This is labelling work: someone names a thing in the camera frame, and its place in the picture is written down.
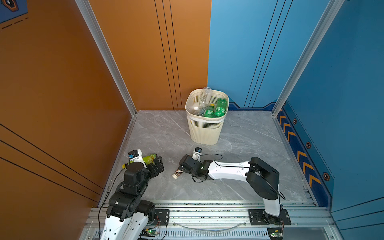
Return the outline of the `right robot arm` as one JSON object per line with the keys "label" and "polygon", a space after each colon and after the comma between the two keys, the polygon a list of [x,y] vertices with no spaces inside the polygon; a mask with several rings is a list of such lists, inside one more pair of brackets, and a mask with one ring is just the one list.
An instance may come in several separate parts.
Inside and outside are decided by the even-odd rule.
{"label": "right robot arm", "polygon": [[220,160],[202,160],[201,156],[185,155],[180,160],[179,168],[173,174],[173,178],[177,179],[181,174],[186,173],[191,175],[196,183],[221,179],[248,183],[256,194],[263,198],[265,208],[259,217],[261,221],[266,225],[282,224],[281,199],[285,196],[279,191],[279,171],[257,157],[241,163],[224,163]]}

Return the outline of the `aluminium rail frame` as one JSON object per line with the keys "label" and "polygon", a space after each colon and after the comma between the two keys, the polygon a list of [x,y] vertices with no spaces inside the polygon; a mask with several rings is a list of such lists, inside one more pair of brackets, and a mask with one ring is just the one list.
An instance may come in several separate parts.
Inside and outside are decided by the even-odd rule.
{"label": "aluminium rail frame", "polygon": [[169,209],[167,226],[157,229],[155,238],[139,240],[270,240],[267,228],[284,232],[283,240],[341,240],[336,223],[327,208],[304,203],[283,203],[291,218],[290,226],[252,226],[248,210],[262,209],[261,203],[159,203],[157,209]]}

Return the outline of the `green soda bottle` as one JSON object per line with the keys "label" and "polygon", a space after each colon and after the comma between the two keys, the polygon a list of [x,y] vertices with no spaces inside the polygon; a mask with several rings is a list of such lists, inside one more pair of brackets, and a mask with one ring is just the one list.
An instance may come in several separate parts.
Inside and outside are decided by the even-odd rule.
{"label": "green soda bottle", "polygon": [[206,118],[215,118],[215,105],[210,104],[208,107],[206,107],[203,116]]}
{"label": "green soda bottle", "polygon": [[214,115],[219,118],[223,117],[227,112],[228,101],[225,98],[219,99],[214,111]]}

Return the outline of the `left aluminium corner post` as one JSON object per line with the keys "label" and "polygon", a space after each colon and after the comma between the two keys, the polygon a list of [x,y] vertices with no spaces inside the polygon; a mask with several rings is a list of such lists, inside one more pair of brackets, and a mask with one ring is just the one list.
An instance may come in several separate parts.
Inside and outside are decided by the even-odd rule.
{"label": "left aluminium corner post", "polygon": [[100,24],[96,18],[96,15],[92,9],[90,2],[86,0],[75,0],[75,2],[83,16],[83,19],[87,24],[88,29],[90,30],[90,33],[99,49],[99,52],[101,53],[130,114],[133,117],[136,117],[138,111],[134,105],[129,90],[125,84],[125,81],[114,59],[114,56],[111,52],[111,49],[107,43],[107,40],[103,34],[103,31],[100,27]]}

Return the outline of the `left circuit board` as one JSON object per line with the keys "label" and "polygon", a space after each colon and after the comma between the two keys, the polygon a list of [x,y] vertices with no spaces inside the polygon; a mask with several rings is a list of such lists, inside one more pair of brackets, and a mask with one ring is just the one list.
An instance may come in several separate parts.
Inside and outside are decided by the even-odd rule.
{"label": "left circuit board", "polygon": [[155,238],[160,234],[160,231],[157,229],[143,229],[142,232],[140,233],[139,238],[144,239],[144,238]]}

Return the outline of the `cream slatted waste bin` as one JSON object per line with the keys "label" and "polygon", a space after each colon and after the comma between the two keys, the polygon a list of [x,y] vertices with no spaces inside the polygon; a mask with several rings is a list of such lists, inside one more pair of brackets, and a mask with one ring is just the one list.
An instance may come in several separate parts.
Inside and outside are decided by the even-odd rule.
{"label": "cream slatted waste bin", "polygon": [[199,144],[214,145],[218,142],[222,126],[229,108],[229,97],[220,91],[212,90],[210,104],[215,108],[219,99],[225,98],[228,101],[227,112],[223,117],[206,118],[204,116],[193,115],[194,108],[200,107],[199,98],[202,89],[192,91],[187,99],[185,109],[188,117],[190,136],[192,140]]}

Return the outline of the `yellow green small bottle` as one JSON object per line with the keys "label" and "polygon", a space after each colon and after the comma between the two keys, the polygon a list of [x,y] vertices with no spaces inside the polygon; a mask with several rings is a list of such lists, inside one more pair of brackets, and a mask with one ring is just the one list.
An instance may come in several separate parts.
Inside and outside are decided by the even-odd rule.
{"label": "yellow green small bottle", "polygon": [[[146,165],[149,165],[153,163],[153,160],[156,159],[158,156],[156,154],[151,154],[149,156],[143,157],[144,162]],[[128,164],[123,164],[122,169],[125,169],[128,166]]]}

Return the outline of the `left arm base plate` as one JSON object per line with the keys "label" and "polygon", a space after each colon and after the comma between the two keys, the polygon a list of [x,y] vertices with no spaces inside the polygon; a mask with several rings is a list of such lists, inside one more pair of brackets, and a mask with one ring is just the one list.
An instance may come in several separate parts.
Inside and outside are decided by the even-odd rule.
{"label": "left arm base plate", "polygon": [[150,226],[167,226],[170,220],[169,209],[155,209],[155,217],[149,221]]}

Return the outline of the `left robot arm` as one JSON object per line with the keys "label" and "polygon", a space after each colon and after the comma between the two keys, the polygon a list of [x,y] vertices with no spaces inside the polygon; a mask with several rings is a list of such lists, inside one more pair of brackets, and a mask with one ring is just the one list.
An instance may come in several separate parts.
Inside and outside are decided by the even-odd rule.
{"label": "left robot arm", "polygon": [[155,204],[142,199],[149,181],[164,171],[163,158],[158,156],[148,165],[129,163],[124,180],[109,199],[101,240],[137,240],[145,226],[155,219]]}

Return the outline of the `clear bottle white label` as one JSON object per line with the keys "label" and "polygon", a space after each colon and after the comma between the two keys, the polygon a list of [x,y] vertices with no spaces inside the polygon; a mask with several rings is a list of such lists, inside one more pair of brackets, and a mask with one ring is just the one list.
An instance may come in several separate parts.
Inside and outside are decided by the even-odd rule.
{"label": "clear bottle white label", "polygon": [[201,95],[199,98],[199,104],[201,108],[205,108],[210,105],[210,100],[212,97],[212,89],[210,87],[204,87],[201,90]]}

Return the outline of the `right aluminium corner post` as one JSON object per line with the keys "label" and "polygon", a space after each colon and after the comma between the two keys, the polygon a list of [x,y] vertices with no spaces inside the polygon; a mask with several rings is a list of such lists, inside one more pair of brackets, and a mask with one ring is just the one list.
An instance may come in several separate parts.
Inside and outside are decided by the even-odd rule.
{"label": "right aluminium corner post", "polygon": [[287,101],[344,2],[344,0],[329,1],[272,110],[273,117],[277,117],[280,110],[282,110],[284,103]]}

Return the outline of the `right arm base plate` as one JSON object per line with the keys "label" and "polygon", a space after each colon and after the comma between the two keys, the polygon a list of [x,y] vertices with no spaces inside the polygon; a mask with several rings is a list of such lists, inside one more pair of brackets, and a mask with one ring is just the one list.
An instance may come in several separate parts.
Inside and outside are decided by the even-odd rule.
{"label": "right arm base plate", "polygon": [[280,211],[280,215],[278,217],[268,215],[262,209],[250,209],[248,210],[249,219],[252,226],[290,226],[292,224],[289,213],[286,209],[282,209]]}

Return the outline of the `aluminium corner post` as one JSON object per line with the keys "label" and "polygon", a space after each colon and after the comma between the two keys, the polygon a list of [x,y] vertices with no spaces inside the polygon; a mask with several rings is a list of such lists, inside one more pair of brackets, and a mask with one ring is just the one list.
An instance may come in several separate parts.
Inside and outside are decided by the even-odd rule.
{"label": "aluminium corner post", "polygon": [[75,2],[83,16],[83,19],[87,24],[88,29],[90,30],[90,33],[99,49],[99,52],[101,53],[130,114],[133,117],[136,117],[138,111],[134,105],[129,90],[125,84],[125,81],[114,59],[114,56],[111,52],[111,49],[107,43],[107,40],[103,34],[103,31],[100,27],[100,24],[96,18],[96,15],[92,9],[90,2],[86,0],[75,0]]}
{"label": "aluminium corner post", "polygon": [[287,101],[344,2],[344,0],[329,1],[272,110],[273,117],[277,117],[280,110],[282,110],[284,103]]}

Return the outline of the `brown label bottle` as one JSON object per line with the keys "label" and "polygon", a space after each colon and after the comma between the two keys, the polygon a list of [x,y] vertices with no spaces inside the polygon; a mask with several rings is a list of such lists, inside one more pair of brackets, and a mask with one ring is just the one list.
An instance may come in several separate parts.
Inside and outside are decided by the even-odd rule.
{"label": "brown label bottle", "polygon": [[184,172],[182,170],[176,170],[173,174],[172,177],[176,180],[178,177],[181,176]]}

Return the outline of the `red label water bottle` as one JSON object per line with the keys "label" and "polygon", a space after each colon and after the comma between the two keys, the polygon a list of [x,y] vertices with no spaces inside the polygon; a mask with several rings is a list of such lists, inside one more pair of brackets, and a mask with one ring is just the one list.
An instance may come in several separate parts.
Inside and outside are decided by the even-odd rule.
{"label": "red label water bottle", "polygon": [[193,115],[195,115],[195,116],[203,116],[205,111],[206,111],[205,108],[195,107]]}

